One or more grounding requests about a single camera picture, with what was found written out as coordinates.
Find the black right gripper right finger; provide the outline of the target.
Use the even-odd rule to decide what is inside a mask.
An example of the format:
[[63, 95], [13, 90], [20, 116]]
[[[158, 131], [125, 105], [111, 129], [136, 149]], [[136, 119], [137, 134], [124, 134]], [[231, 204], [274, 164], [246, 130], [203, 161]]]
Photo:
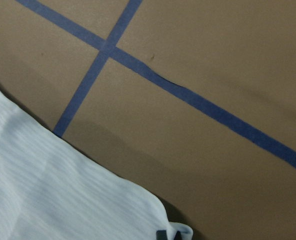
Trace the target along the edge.
[[181, 232], [180, 232], [180, 231], [177, 231], [177, 232], [174, 234], [172, 240], [182, 240]]

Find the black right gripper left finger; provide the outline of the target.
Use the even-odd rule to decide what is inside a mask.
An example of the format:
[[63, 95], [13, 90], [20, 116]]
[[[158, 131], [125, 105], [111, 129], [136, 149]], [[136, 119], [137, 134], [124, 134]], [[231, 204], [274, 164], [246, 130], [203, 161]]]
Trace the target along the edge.
[[156, 231], [156, 240], [168, 240], [166, 230], [157, 230]]

